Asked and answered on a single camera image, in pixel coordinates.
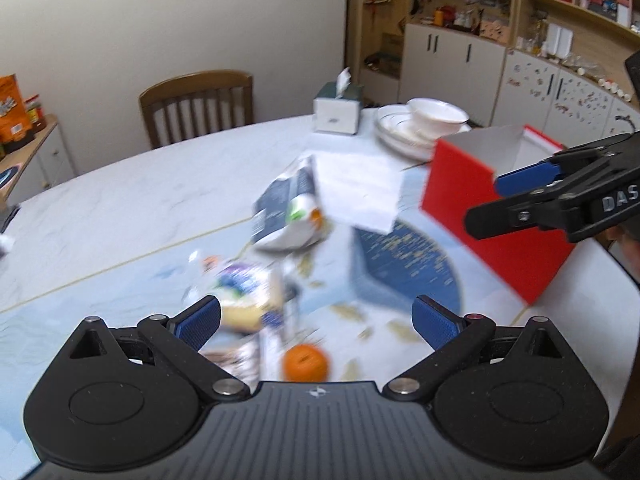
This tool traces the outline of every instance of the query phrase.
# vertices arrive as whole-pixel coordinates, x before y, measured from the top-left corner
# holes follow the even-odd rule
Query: cabinet
[[[505,48],[476,38],[458,37],[466,47],[466,57],[453,104],[468,113],[473,122],[488,126],[500,86]]]
[[[500,83],[504,47],[440,27],[409,24],[404,38],[401,103],[430,97],[488,125]]]
[[[430,97],[456,104],[465,56],[466,45],[459,34],[441,27],[407,25],[400,102]]]
[[[493,126],[530,124],[545,131],[559,67],[517,50],[508,50]]]
[[[36,156],[52,186],[62,184],[76,176],[66,154],[62,134],[60,134],[58,126],[52,130],[49,137],[42,143]]]
[[[9,167],[14,164],[24,164],[31,157],[31,160],[18,173],[17,181],[6,197],[9,205],[24,202],[76,176],[69,161],[60,128],[54,122],[55,117],[47,116],[47,120],[51,126],[48,126],[44,133],[36,134],[36,140],[10,154],[2,162]]]
[[[36,157],[33,157],[22,170],[18,182],[6,199],[8,205],[16,205],[24,202],[44,190],[49,189],[50,185],[47,177],[42,170],[42,166]]]
[[[545,134],[568,147],[602,137],[614,100],[609,92],[564,69],[553,92]]]
[[[607,123],[604,126],[604,133],[602,134],[602,137],[610,137],[617,134],[634,133],[629,123],[627,123],[626,121],[616,120],[616,117],[619,116],[629,117],[629,119],[636,126],[636,131],[640,130],[640,113],[638,113],[631,106],[619,101],[618,99],[613,99],[609,118],[607,119]]]

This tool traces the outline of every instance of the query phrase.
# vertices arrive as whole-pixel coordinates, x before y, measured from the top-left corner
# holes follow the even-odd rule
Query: red box
[[[422,209],[444,225],[491,267],[527,303],[544,292],[573,244],[564,232],[533,228],[476,240],[464,228],[468,209],[501,198],[500,174],[530,166],[561,150],[530,126],[471,130],[441,138],[435,149]]]

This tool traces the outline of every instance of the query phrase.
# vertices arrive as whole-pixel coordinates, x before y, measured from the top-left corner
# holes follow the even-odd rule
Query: tissue
[[[349,67],[347,67],[342,72],[340,72],[338,79],[335,81],[335,98],[336,99],[342,99],[342,97],[344,96],[344,92],[349,86],[350,82],[351,82],[351,73],[349,72]]]

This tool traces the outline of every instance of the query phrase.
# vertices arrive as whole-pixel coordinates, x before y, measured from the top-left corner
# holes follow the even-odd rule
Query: white plate
[[[380,121],[380,129],[389,137],[418,148],[432,148],[436,139],[425,139],[418,136],[411,116],[395,114]]]
[[[402,142],[410,142],[422,147],[431,146],[442,135],[420,130],[412,120],[409,107],[405,105],[389,105],[378,109],[376,114],[378,128]],[[468,132],[471,127],[463,124],[459,132]]]
[[[378,138],[389,148],[407,158],[418,160],[419,162],[431,162],[431,159],[433,158],[433,148],[410,146],[382,131],[378,133]]]

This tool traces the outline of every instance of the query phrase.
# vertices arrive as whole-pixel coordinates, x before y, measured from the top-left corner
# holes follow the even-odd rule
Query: jar
[[[45,119],[44,112],[42,111],[40,95],[36,94],[32,97],[29,97],[24,102],[24,107],[26,108],[27,115],[29,116],[29,120],[31,121],[33,133],[44,130],[44,128],[46,128],[47,126],[47,120]]]

